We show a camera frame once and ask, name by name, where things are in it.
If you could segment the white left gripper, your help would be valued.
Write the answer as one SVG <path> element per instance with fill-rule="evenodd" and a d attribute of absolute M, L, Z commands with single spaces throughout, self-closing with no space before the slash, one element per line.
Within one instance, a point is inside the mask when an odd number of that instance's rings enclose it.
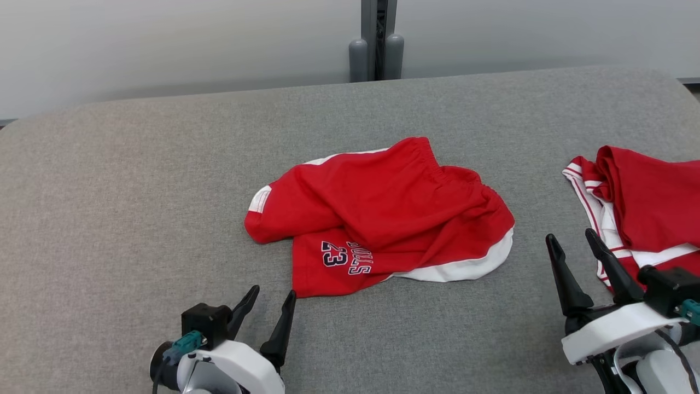
<path fill-rule="evenodd" d="M 259 285 L 253 285 L 232 309 L 227 339 L 235 340 L 243 320 L 256 302 Z M 285 394 L 285 383 L 275 368 L 287 358 L 297 295 L 290 290 L 270 338 L 260 354 L 247 344 L 224 341 L 213 351 L 197 350 L 180 359 L 177 389 L 181 394 Z"/>

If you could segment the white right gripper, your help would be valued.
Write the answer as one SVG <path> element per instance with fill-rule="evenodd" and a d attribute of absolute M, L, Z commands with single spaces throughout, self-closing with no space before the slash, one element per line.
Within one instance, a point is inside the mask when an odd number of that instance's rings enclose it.
<path fill-rule="evenodd" d="M 647 304 L 639 303 L 644 297 L 642 287 L 605 246 L 597 232 L 590 228 L 586 229 L 585 237 L 593 256 L 602 264 L 610 282 L 613 303 L 630 305 L 593 320 L 580 330 L 564 337 L 562 347 L 569 364 L 584 362 L 590 356 L 602 354 L 653 333 L 656 329 L 684 322 L 684 317 L 665 317 Z M 571 317 L 576 312 L 592 309 L 592 298 L 582 291 L 571 273 L 567 265 L 567 255 L 563 252 L 557 237 L 547 234 L 545 243 L 563 316 Z"/>

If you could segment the red white jersey shirt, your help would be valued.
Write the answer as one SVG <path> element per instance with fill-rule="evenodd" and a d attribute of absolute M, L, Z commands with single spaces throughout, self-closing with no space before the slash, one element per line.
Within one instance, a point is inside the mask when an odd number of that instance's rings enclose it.
<path fill-rule="evenodd" d="M 633 279 L 645 266 L 700 277 L 700 160 L 600 147 L 563 169 L 592 229 Z"/>

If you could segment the red white sports shorts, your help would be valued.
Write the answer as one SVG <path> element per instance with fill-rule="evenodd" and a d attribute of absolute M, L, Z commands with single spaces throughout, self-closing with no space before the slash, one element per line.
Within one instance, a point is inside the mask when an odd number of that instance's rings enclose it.
<path fill-rule="evenodd" d="M 292 289 L 309 298 L 480 279 L 509 256 L 515 220 L 477 172 L 410 137 L 292 167 L 254 195 L 244 227 L 258 244 L 292 240 Z"/>

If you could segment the grey partition post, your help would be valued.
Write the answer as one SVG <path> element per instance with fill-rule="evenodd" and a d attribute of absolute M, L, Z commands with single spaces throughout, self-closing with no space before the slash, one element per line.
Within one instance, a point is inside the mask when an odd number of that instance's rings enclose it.
<path fill-rule="evenodd" d="M 361 37 L 348 45 L 349 81 L 402 77 L 405 40 L 395 32 L 398 0 L 360 0 Z"/>

